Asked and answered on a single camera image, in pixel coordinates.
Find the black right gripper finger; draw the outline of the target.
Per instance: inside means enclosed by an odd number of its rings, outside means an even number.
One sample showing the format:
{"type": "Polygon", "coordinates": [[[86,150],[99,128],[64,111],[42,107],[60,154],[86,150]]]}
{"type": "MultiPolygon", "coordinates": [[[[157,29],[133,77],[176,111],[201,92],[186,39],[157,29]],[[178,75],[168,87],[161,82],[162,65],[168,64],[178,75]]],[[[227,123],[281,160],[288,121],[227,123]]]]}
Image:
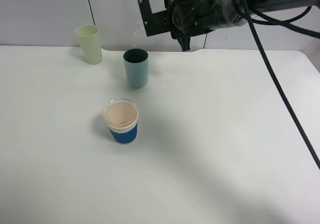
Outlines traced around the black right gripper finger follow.
{"type": "Polygon", "coordinates": [[[191,37],[189,35],[178,35],[176,39],[181,47],[182,52],[190,51],[191,37]]]}

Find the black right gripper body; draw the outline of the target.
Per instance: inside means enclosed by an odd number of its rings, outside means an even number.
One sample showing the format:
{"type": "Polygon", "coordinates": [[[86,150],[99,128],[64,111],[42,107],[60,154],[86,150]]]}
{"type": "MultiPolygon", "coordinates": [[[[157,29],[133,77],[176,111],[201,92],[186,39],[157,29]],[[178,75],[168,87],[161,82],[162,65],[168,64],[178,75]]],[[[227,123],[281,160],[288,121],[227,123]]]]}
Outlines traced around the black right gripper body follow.
{"type": "Polygon", "coordinates": [[[213,0],[165,0],[165,33],[172,38],[193,37],[218,28],[217,2],[213,0]]]}

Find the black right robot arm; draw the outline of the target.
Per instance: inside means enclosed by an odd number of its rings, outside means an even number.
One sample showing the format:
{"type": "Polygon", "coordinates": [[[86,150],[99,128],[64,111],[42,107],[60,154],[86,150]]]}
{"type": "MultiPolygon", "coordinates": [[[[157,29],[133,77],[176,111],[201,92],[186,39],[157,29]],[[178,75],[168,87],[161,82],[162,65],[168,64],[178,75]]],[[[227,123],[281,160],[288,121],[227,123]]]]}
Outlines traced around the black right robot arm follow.
{"type": "Polygon", "coordinates": [[[244,5],[249,13],[270,12],[304,6],[319,6],[320,0],[169,0],[167,26],[182,50],[190,47],[190,38],[221,28],[246,24],[244,5]]]}

